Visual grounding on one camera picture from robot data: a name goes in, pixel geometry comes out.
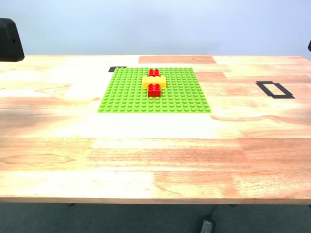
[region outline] wooden table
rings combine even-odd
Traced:
[[[192,67],[212,113],[98,114],[115,66]],[[294,99],[268,96],[259,81]],[[152,124],[160,127],[146,130]],[[311,62],[130,55],[0,63],[0,201],[311,204]]]

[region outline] light blue wall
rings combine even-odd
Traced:
[[[301,55],[311,0],[8,0],[26,54]]]

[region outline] lego baseplate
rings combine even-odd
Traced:
[[[161,97],[141,87],[150,69],[116,68],[98,113],[211,113],[192,68],[158,68],[167,81]]]

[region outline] black cable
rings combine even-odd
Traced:
[[[211,217],[212,216],[212,214],[213,214],[213,212],[215,211],[215,209],[216,209],[216,207],[217,207],[218,205],[216,204],[216,205],[214,205],[214,207],[212,208],[212,210],[210,211],[210,213],[209,213],[209,217]]]

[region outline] black tape rectangle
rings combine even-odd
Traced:
[[[259,88],[261,90],[263,90],[264,93],[266,93],[267,96],[271,96],[274,99],[295,99],[295,97],[293,96],[293,94],[291,92],[289,92],[285,87],[283,87],[281,84],[279,83],[274,83],[272,81],[258,81],[256,82],[257,86],[259,86]],[[284,95],[274,95],[266,86],[265,84],[274,84],[280,91],[282,91],[284,93]]]

